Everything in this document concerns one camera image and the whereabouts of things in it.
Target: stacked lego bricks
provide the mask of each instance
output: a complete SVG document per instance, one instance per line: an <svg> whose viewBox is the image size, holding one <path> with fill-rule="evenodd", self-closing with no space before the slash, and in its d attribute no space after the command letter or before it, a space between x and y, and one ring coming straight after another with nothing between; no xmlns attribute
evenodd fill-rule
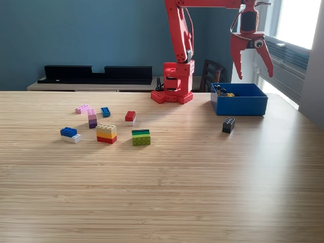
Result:
<svg viewBox="0 0 324 243"><path fill-rule="evenodd" d="M81 139L81 135L76 133L74 128L63 128L61 130L61 138L63 141L77 143Z"/></svg>
<svg viewBox="0 0 324 243"><path fill-rule="evenodd" d="M133 146L150 145L150 130L132 130Z"/></svg>
<svg viewBox="0 0 324 243"><path fill-rule="evenodd" d="M117 129L114 125L99 124L96 133L98 142L113 144L117 141Z"/></svg>
<svg viewBox="0 0 324 243"><path fill-rule="evenodd" d="M94 109L88 110L88 120L89 120L89 128L95 128L97 126L97 115Z"/></svg>
<svg viewBox="0 0 324 243"><path fill-rule="evenodd" d="M134 111L127 112L125 116L126 126L133 126L136 121L136 113Z"/></svg>

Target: yellow lego brick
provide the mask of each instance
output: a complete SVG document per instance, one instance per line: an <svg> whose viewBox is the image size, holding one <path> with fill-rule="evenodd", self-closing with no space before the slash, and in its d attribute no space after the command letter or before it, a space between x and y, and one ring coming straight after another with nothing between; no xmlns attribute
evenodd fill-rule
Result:
<svg viewBox="0 0 324 243"><path fill-rule="evenodd" d="M117 133L117 128L114 125L107 124L98 124L96 127L97 133L106 133L106 134L114 134Z"/></svg>
<svg viewBox="0 0 324 243"><path fill-rule="evenodd" d="M117 136L117 133L114 133L114 134L108 134L108 133L98 133L97 132L97 137L100 137L100 138L109 138L109 139L113 139L114 137Z"/></svg>

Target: cable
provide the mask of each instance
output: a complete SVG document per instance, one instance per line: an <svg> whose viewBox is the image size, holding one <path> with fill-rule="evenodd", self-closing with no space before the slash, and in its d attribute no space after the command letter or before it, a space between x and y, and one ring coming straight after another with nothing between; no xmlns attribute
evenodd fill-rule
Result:
<svg viewBox="0 0 324 243"><path fill-rule="evenodd" d="M272 5L272 3L267 3L267 2L258 2L258 3L255 4L255 7L257 7L257 6L259 6L259 5ZM235 34L235 33L233 32L233 29L234 29L234 26L235 26L235 24L236 24L236 22L237 22L237 20L238 20L238 17L239 17L240 14L243 13L243 12L244 12L244 9L243 9L242 11L240 11L240 12L237 14L237 16L236 16L235 19L234 19L234 22L232 23L232 26L231 26L231 28L230 28L230 31L231 31L231 34L237 36L237 37L240 38L240 39L245 39L246 41L252 41L252 39L250 39L250 38L242 37L242 36L240 36L240 35L238 35L238 34Z"/></svg>
<svg viewBox="0 0 324 243"><path fill-rule="evenodd" d="M189 18L189 21L190 21L190 26L191 26L191 32L192 32L192 37L191 37L191 45L192 45L192 55L191 57L193 56L194 54L194 32L193 32L193 23L192 23L192 19L190 17L190 14L189 14L189 11L187 8L184 8L188 14L188 18Z"/></svg>

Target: blue box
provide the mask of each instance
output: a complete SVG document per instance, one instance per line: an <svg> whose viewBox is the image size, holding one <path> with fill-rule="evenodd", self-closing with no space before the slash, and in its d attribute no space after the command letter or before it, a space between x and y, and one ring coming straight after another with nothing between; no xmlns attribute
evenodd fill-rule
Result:
<svg viewBox="0 0 324 243"><path fill-rule="evenodd" d="M110 111L108 107L102 107L101 108L101 113L103 117L109 117L110 116Z"/></svg>
<svg viewBox="0 0 324 243"><path fill-rule="evenodd" d="M68 127L66 127L66 128L63 128L61 130L61 136L71 138L71 137L73 137L75 135L76 135L76 129L74 129L74 128L68 128Z"/></svg>
<svg viewBox="0 0 324 243"><path fill-rule="evenodd" d="M217 85L235 97L218 96ZM255 84L212 84L211 101L216 115L264 115L268 97Z"/></svg>

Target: black chair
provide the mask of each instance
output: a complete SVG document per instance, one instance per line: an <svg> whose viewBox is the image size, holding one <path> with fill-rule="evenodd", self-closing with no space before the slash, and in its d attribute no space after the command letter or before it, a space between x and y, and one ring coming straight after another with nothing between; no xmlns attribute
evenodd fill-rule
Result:
<svg viewBox="0 0 324 243"><path fill-rule="evenodd" d="M199 91L201 93L205 93L206 90L210 92L212 88L212 83L219 83L219 81L222 79L222 76L224 76L224 72L225 68L222 65L218 64L217 62L206 59L204 64L204 71L201 77Z"/></svg>

